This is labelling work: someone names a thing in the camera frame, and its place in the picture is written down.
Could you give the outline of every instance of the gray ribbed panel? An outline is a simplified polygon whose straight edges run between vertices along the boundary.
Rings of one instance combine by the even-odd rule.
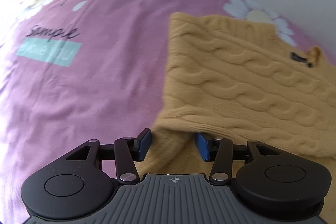
[[[319,217],[279,222],[243,207],[227,186],[213,186],[203,175],[147,175],[122,186],[102,210],[63,224],[325,224]],[[25,224],[53,224],[31,217]]]

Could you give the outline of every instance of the mattress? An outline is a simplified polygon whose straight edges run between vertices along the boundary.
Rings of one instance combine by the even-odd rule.
[[[285,42],[315,45],[252,0],[24,0],[0,48],[2,223],[28,218],[20,189],[33,172],[88,139],[113,143],[151,126],[174,12],[269,20]],[[112,177],[113,165],[103,164]]]

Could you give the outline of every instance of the white flower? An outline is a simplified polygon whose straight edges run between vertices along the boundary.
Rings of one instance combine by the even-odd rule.
[[[287,21],[253,0],[230,0],[230,3],[223,5],[223,10],[235,18],[273,23],[277,28],[278,36],[283,41],[292,46],[297,45],[290,37],[294,32],[288,28]]]
[[[53,0],[23,0],[21,3],[21,14],[17,17],[19,22],[31,18],[41,11],[44,5],[51,3]]]

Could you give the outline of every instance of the mint green text box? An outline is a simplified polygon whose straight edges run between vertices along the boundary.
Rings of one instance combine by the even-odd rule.
[[[27,37],[16,55],[69,67],[82,43]]]

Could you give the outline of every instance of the yellow sweater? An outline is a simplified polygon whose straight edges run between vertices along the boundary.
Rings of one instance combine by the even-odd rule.
[[[308,58],[313,68],[291,60],[290,52]],[[209,175],[212,163],[202,161],[193,135],[207,132],[235,144],[257,139],[336,174],[335,87],[336,69],[320,50],[298,51],[276,35],[272,24],[175,13],[164,107],[139,172]],[[330,223],[336,219],[332,208],[327,202],[322,214]]]

